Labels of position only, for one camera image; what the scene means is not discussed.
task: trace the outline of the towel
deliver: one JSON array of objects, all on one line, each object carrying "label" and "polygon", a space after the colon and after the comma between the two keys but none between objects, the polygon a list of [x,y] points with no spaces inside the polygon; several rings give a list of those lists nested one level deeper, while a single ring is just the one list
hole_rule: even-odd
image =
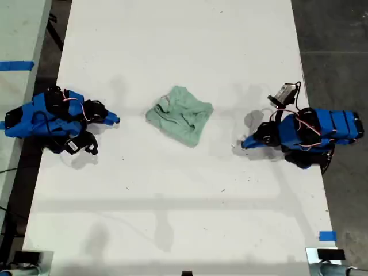
[{"label": "towel", "polygon": [[197,100],[185,87],[175,86],[147,112],[146,118],[169,136],[195,147],[212,111],[210,103]]}]

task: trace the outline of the green cloth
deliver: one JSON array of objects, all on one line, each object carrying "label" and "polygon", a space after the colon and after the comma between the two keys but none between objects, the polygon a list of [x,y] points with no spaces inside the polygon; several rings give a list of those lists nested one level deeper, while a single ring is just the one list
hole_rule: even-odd
[{"label": "green cloth", "polygon": [[147,112],[146,118],[169,136],[195,147],[212,111],[210,103],[197,100],[185,87],[175,86]]}]

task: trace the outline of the white table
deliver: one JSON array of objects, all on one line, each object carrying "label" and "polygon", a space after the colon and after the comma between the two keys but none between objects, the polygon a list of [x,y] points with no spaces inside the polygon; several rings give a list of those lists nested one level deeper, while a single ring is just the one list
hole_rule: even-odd
[{"label": "white table", "polygon": [[[73,1],[57,82],[121,123],[90,127],[97,158],[44,153],[24,249],[53,276],[309,275],[305,247],[334,246],[320,169],[231,147],[299,80],[289,0]],[[195,148],[145,121],[174,85],[214,106]]]},{"label": "white table", "polygon": [[[33,60],[32,71],[0,72],[0,121],[6,112],[32,99],[51,0],[0,1],[0,60]],[[18,166],[22,140],[0,131],[0,171]],[[16,171],[0,174],[0,206],[6,207]],[[0,227],[5,212],[0,210]]]}]

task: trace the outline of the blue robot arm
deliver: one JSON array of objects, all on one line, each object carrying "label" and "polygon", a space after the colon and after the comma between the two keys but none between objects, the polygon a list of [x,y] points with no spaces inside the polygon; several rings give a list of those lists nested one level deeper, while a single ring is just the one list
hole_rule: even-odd
[{"label": "blue robot arm", "polygon": [[[278,108],[276,119],[273,121],[271,117],[269,122],[263,122],[241,146],[244,149],[280,146],[287,161],[301,168],[318,163],[325,172],[335,145],[356,142],[364,135],[363,125],[358,114],[352,111],[299,110],[298,107],[298,112],[285,110],[286,105],[294,103],[299,90],[300,82],[287,83],[275,97],[269,96]],[[292,114],[281,120],[284,111]]]},{"label": "blue robot arm", "polygon": [[9,137],[42,137],[54,144],[53,152],[67,150],[73,154],[83,147],[95,145],[95,150],[86,148],[86,151],[96,154],[94,136],[89,132],[85,134],[87,125],[119,122],[117,115],[105,109],[101,102],[85,101],[82,95],[71,90],[61,91],[55,86],[34,96],[32,102],[7,112],[5,120],[0,122],[0,129],[4,129]]}]

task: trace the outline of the concrete floor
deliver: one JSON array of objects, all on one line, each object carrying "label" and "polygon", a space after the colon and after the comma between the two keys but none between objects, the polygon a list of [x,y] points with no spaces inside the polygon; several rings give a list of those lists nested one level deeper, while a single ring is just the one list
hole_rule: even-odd
[{"label": "concrete floor", "polygon": [[[309,103],[316,108],[355,110],[368,129],[368,1],[292,0],[301,60]],[[54,0],[56,30],[65,35],[71,0]],[[46,34],[36,91],[55,83],[61,53]],[[338,147],[324,174],[324,185],[338,246],[344,248],[347,263],[368,270],[368,151],[366,139]],[[18,178],[10,204],[12,210],[27,215],[34,185],[24,189]],[[28,198],[24,206],[19,198]],[[20,232],[26,225],[20,226]]]}]

